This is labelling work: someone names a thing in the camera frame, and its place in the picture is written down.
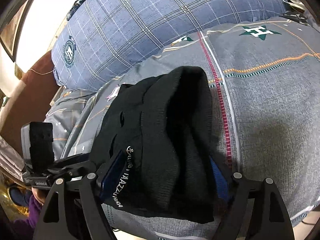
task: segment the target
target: gray bedsheet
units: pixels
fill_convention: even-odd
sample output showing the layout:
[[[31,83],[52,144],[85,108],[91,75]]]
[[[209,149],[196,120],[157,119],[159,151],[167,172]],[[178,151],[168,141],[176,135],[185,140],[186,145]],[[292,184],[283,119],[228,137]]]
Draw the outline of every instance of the gray bedsheet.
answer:
[[[64,126],[66,112],[61,127],[54,125],[59,129],[55,134],[71,130],[61,157],[90,152],[112,103],[109,95],[122,83],[135,84],[181,65],[199,66],[212,91],[215,151],[249,179],[271,177],[294,226],[320,201],[319,52],[319,32],[280,17],[224,24],[182,37],[90,94],[73,127],[70,121]],[[111,226],[147,239],[210,239],[219,222],[199,225],[104,208]]]

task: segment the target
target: black mount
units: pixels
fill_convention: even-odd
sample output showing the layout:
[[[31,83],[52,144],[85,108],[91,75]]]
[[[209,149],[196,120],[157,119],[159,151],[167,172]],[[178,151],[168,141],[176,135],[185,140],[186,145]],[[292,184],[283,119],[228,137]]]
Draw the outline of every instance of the black mount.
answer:
[[[28,140],[27,133],[30,137],[39,138],[43,149],[44,145],[49,148],[52,136],[48,135],[47,125],[31,123],[21,129],[22,142],[30,142],[23,146],[27,163],[23,179],[29,186],[50,190],[33,240],[116,240],[99,196],[103,195],[105,178],[113,163],[123,157],[121,154],[114,155],[108,163],[103,163],[100,167],[88,160],[88,154],[51,163],[47,157],[43,157],[47,166],[44,167],[41,165],[41,158],[46,152],[38,151],[38,140]],[[46,143],[43,142],[44,138],[48,138]],[[38,158],[37,162],[40,164],[34,165],[34,158]],[[232,174],[223,164],[218,163],[217,166],[228,182],[232,197],[212,240],[237,238],[248,199],[254,199],[254,207],[246,240],[294,240],[287,209],[272,179],[249,180],[240,173]]]

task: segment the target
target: folded cloth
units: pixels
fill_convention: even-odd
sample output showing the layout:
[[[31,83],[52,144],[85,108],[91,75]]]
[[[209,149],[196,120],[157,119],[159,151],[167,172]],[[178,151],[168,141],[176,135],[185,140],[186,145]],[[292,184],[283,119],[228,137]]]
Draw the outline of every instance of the folded cloth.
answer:
[[[285,0],[78,0],[52,49],[54,75],[61,86],[97,91],[184,35],[286,8]]]
[[[85,106],[95,92],[83,89],[65,89],[46,114],[44,122],[53,124],[54,159],[59,160],[68,138]]]
[[[90,153],[99,167],[131,149],[132,164],[105,203],[144,217],[213,221],[211,126],[211,93],[199,67],[122,85]]]
[[[22,157],[0,136],[0,166],[22,181],[24,161]]]

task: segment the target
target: white stripe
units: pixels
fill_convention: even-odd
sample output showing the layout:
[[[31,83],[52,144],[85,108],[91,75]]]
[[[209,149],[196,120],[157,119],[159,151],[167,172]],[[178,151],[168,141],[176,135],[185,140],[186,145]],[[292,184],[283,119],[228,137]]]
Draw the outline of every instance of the white stripe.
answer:
[[[81,26],[80,23],[79,23],[79,20],[77,20],[77,22],[78,22],[78,25],[80,26],[80,28],[81,28],[84,36],[85,36],[86,39],[87,39],[87,36],[85,35],[85,33],[84,33],[84,31],[83,31],[83,28],[82,28],[82,26]],[[71,36],[74,37],[73,32],[72,32],[72,30],[71,30],[71,28],[70,28],[70,22],[68,22],[67,27],[68,27],[68,31],[69,31],[69,33],[71,34]],[[75,41],[75,43],[76,43],[77,48],[79,48],[80,46],[79,46],[79,44],[77,43],[77,41],[76,41],[76,40],[74,40],[74,41]],[[79,55],[80,55],[82,61],[83,61],[84,64],[87,66],[87,68],[88,68],[88,70],[90,71],[90,73],[92,74],[92,76],[95,76],[96,73],[95,73],[95,71],[90,67],[88,61],[86,60],[86,58],[84,57],[84,55],[83,55],[83,53],[82,53],[82,50],[79,49],[78,51],[79,51]],[[96,75],[95,78],[96,78],[96,79],[100,79],[100,81],[102,81],[102,82],[106,82],[103,78],[101,78],[101,77],[98,76],[98,75]]]
[[[240,19],[240,16],[239,16],[239,13],[238,13],[237,8],[235,7],[235,5],[234,5],[233,1],[232,1],[232,0],[230,0],[230,1],[231,1],[231,3],[232,3],[233,7],[235,8],[235,10],[236,10],[236,12],[237,12],[237,15],[238,15],[238,18],[239,18],[239,20],[240,20],[240,22],[241,22],[241,19]],[[238,20],[237,20],[237,18],[236,18],[236,14],[235,14],[235,12],[233,11],[233,8],[231,7],[231,5],[230,5],[230,3],[228,2],[228,0],[226,0],[226,2],[227,2],[227,3],[228,3],[228,5],[230,6],[231,11],[232,11],[233,15],[235,16],[235,19],[236,19],[236,21],[237,21],[237,23],[238,23]]]
[[[295,214],[293,217],[291,217],[290,220],[293,220],[293,219],[297,218],[298,216],[302,215],[302,214],[303,214],[304,212],[306,212],[306,211],[311,211],[311,210],[313,210],[313,208],[314,208],[314,205],[313,205],[313,206],[308,206],[308,207],[306,207],[304,210],[301,210],[300,212],[298,212],[297,214]]]
[[[132,18],[135,20],[135,22],[139,25],[139,27],[141,28],[141,30],[144,31],[144,33],[151,39],[151,41],[154,42],[154,44],[156,44],[159,49],[161,49],[161,47],[149,36],[148,32],[161,44],[161,46],[163,47],[163,44],[158,40],[158,38],[156,36],[153,35],[153,33],[148,29],[148,27],[144,24],[144,22],[140,19],[139,15],[134,11],[134,9],[132,8],[132,6],[130,5],[130,3],[127,0],[120,0],[122,2],[122,4],[124,5],[124,7],[127,8],[128,12],[131,14]],[[132,11],[134,12],[134,14],[136,15],[136,17],[142,22],[142,24],[144,25],[145,29],[147,29],[148,32],[145,31],[144,28],[142,28],[142,26],[140,25],[140,23],[137,21],[137,19],[134,17],[134,15],[132,14],[132,12],[129,10],[129,8],[127,7],[127,5],[125,4],[125,2],[130,6],[130,8],[132,9]]]
[[[224,86],[224,89],[225,89],[225,92],[226,92],[226,95],[227,95],[227,99],[228,99],[228,104],[229,104],[229,108],[230,108],[230,113],[231,113],[231,118],[232,118],[232,126],[233,126],[233,132],[235,134],[235,140],[236,140],[236,149],[237,149],[237,164],[238,164],[238,167],[237,167],[237,170],[239,171],[240,170],[240,148],[239,148],[239,139],[238,139],[238,133],[237,133],[237,129],[236,129],[236,121],[235,121],[235,115],[234,115],[234,112],[233,112],[233,109],[232,109],[232,104],[231,104],[231,99],[230,99],[230,95],[229,95],[229,91],[228,91],[228,87],[227,87],[227,84],[226,84],[226,81],[224,79],[224,75],[222,73],[222,70],[217,62],[217,59],[216,57],[214,56],[211,48],[209,47],[209,44],[207,43],[207,41],[205,40],[205,37],[203,35],[202,32],[200,32],[201,35],[202,35],[202,38],[204,40],[204,43],[207,45],[207,48],[208,50],[210,51],[210,54],[217,66],[217,68],[219,69],[219,72],[220,72],[220,75],[221,75],[221,78],[222,78],[222,82],[223,82],[223,86]]]
[[[155,232],[155,234],[160,237],[165,237],[165,238],[174,239],[174,240],[207,240],[206,238],[199,237],[199,236],[180,236],[180,237],[178,237],[178,236],[169,236],[169,235],[161,234],[158,232]]]
[[[63,109],[59,109],[57,111],[54,111],[53,113],[49,114],[46,118],[50,117],[51,115],[55,114],[55,113],[59,113],[59,112],[63,112],[64,110],[66,110],[66,108]]]
[[[119,26],[117,25],[117,23],[115,22],[115,20],[114,20],[114,18],[113,17],[111,17],[111,20],[113,21],[113,23],[116,25],[116,27],[118,28],[118,30],[121,32],[121,34],[123,35],[123,37],[127,40],[127,41],[129,41],[128,39],[127,39],[127,37],[123,34],[123,32],[121,31],[121,27],[119,28]],[[132,46],[132,48],[134,48],[135,49],[135,51],[136,52],[138,52],[144,59],[146,59],[145,58],[145,56],[140,52],[140,51],[138,51],[134,46]]]
[[[186,16],[189,18],[189,20],[191,21],[191,23],[193,24],[193,26],[196,28],[196,30],[198,31],[198,27],[195,25],[195,23],[193,22],[193,20],[191,20],[190,16],[187,14],[187,12],[185,11],[184,8],[186,8],[186,9],[188,10],[188,12],[190,13],[190,15],[194,18],[194,20],[195,20],[196,23],[198,24],[199,28],[200,28],[201,30],[203,30],[202,27],[201,27],[201,25],[198,23],[197,19],[195,18],[195,16],[194,16],[194,15],[192,14],[192,12],[190,11],[189,7],[188,7],[187,5],[185,5],[185,3],[184,3],[182,0],[180,0],[180,2],[183,4],[184,7],[182,7],[182,6],[178,3],[177,0],[174,0],[174,1],[179,5],[179,7],[180,7],[181,10],[183,11],[183,13],[186,14]]]
[[[185,37],[186,37],[186,35],[184,35],[183,37],[181,37],[181,38],[179,38],[179,39],[175,40],[173,43],[171,43],[171,45],[174,45],[174,44],[176,44],[176,43],[178,43],[178,42],[182,41],[182,39],[183,39],[183,38],[185,38]]]
[[[176,50],[176,49],[181,49],[181,48],[190,46],[190,45],[192,45],[192,44],[195,44],[195,43],[198,42],[198,41],[199,41],[199,40],[196,40],[196,41],[190,42],[190,43],[188,43],[188,44],[186,44],[186,45],[179,46],[179,47],[171,47],[171,48],[169,47],[169,48],[164,49],[162,52],[166,52],[166,51],[170,51],[170,50]]]
[[[85,99],[80,99],[78,101],[76,101],[76,103],[86,103],[88,100],[85,100]]]
[[[109,41],[109,40],[107,39],[107,37],[105,36],[102,28],[100,27],[100,25],[98,24],[96,18],[95,18],[94,15],[93,15],[92,11],[90,10],[87,1],[84,1],[84,8],[85,8],[88,16],[90,17],[93,25],[96,27],[96,30],[97,30],[99,36],[102,38],[104,44],[105,44],[105,45],[107,46],[107,48],[110,50],[110,52],[112,53],[112,55],[113,55],[117,60],[119,60],[119,59],[118,59],[118,57],[119,57],[119,58],[121,58],[124,62],[126,62],[127,64],[129,64],[131,67],[133,67],[129,62],[127,62],[125,59],[123,59],[123,58],[116,52],[116,50],[113,48],[112,44],[110,43],[110,41]],[[102,34],[103,34],[103,36],[104,36],[105,39],[101,36],[101,33],[100,33],[99,30],[98,30],[98,27],[99,27],[99,29],[101,30],[101,32],[102,32]],[[110,44],[111,49],[113,49],[113,50],[115,51],[115,53],[113,53],[113,51],[110,49],[110,47],[108,46],[108,44],[106,43],[106,41]],[[127,64],[123,63],[121,60],[119,60],[119,61],[120,61],[123,65],[125,65],[126,67],[130,68]]]

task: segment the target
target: black beanie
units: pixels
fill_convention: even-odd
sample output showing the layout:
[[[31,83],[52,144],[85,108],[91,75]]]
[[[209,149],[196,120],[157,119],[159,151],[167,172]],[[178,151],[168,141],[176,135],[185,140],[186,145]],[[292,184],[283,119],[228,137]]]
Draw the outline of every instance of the black beanie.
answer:
[[[211,127],[212,97],[199,67],[121,85],[90,153],[98,167],[119,152],[130,156],[104,202],[144,217],[213,221]]]

